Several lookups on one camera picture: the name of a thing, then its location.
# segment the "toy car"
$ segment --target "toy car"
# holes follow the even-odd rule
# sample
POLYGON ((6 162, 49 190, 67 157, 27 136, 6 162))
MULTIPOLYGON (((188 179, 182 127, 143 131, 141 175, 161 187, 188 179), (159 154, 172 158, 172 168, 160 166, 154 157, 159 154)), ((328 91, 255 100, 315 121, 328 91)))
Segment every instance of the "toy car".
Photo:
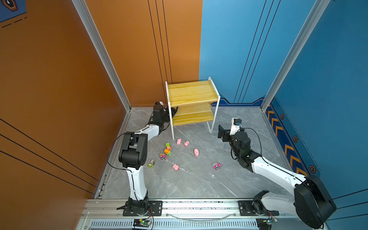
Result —
POLYGON ((221 164, 220 164, 219 162, 215 162, 215 163, 213 163, 213 164, 212 164, 212 166, 213 166, 213 168, 214 168, 214 169, 219 169, 219 168, 221 168, 221 164))
POLYGON ((148 167, 149 168, 153 168, 153 165, 155 164, 155 160, 153 160, 152 158, 149 159, 148 161, 148 167))
POLYGON ((170 150, 165 149, 164 152, 165 152, 166 155, 171 156, 171 151, 170 150))
POLYGON ((166 153, 160 153, 160 159, 164 159, 166 160, 167 159, 167 154, 166 153))
POLYGON ((168 142, 168 143, 166 143, 166 148, 168 149, 168 150, 171 150, 171 147, 170 147, 170 143, 168 142))

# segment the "two-tier wooden shelf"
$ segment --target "two-tier wooden shelf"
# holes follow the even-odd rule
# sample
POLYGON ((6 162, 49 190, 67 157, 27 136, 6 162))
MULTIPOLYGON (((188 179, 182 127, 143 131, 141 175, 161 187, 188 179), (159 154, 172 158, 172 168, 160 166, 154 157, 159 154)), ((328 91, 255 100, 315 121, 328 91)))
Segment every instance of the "two-tier wooden shelf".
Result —
POLYGON ((174 126, 207 122, 208 130, 212 133, 215 124, 220 95, 215 84, 209 77, 208 81, 195 81, 168 85, 166 94, 169 105, 171 133, 174 140, 174 126), (212 114, 210 103, 217 102, 215 115, 212 114), (171 108, 178 107, 172 117, 171 108))

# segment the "top shelf board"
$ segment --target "top shelf board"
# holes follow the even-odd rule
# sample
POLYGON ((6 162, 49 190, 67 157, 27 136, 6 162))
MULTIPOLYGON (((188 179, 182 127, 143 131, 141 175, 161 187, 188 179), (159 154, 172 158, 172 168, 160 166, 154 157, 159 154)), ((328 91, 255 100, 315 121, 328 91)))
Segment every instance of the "top shelf board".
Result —
POLYGON ((195 81, 167 86, 171 107, 216 102, 218 96, 211 81, 195 81))

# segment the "blue wall panel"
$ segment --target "blue wall panel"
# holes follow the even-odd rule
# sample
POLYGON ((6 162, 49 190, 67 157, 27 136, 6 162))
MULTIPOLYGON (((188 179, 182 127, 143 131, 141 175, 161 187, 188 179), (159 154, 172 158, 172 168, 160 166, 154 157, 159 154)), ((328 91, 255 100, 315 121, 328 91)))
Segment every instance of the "blue wall panel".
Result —
MULTIPOLYGON (((332 198, 368 188, 367 12, 366 0, 330 1, 276 94, 332 198)), ((368 198, 360 192, 335 201, 339 208, 368 198)), ((331 219, 367 213, 366 204, 356 205, 331 219)), ((328 224, 340 230, 363 225, 364 219, 367 215, 328 224)))
POLYGON ((212 77, 230 103, 264 97, 314 2, 204 0, 199 79, 212 77))

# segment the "floor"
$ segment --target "floor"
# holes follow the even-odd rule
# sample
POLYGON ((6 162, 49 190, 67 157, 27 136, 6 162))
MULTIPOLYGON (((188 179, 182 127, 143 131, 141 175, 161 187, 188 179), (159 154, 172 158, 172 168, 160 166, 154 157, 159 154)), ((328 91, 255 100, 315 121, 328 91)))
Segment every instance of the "floor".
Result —
MULTIPOLYGON (((126 131, 141 129, 151 113, 152 109, 132 109, 126 131)), ((230 129, 232 117, 242 119, 243 127, 253 128, 259 133, 264 157, 285 167, 267 127, 269 124, 264 121, 259 107, 220 107, 212 134, 209 133, 206 123, 174 127, 175 138, 182 138, 183 142, 189 140, 188 147, 183 144, 176 145, 176 140, 172 140, 170 128, 148 142, 148 159, 155 159, 152 169, 147 167, 148 162, 144 165, 149 198, 250 198, 261 190, 288 194, 282 187, 242 168, 231 158, 229 143, 218 139, 217 133, 219 124, 225 129, 230 129), (171 144, 172 156, 167 160, 160 160, 159 154, 163 152, 167 142, 171 144), (199 149, 198 157, 193 153, 195 148, 199 149), (222 167, 215 170, 212 167, 214 162, 220 162, 222 167), (173 169, 174 164, 179 165, 178 171, 173 169)), ((260 146, 256 134, 252 130, 247 133, 252 140, 251 148, 259 153, 260 146)), ((115 159, 114 166, 121 167, 118 159, 115 159)), ((129 194, 126 172, 112 169, 103 198, 124 199, 128 198, 129 194)))

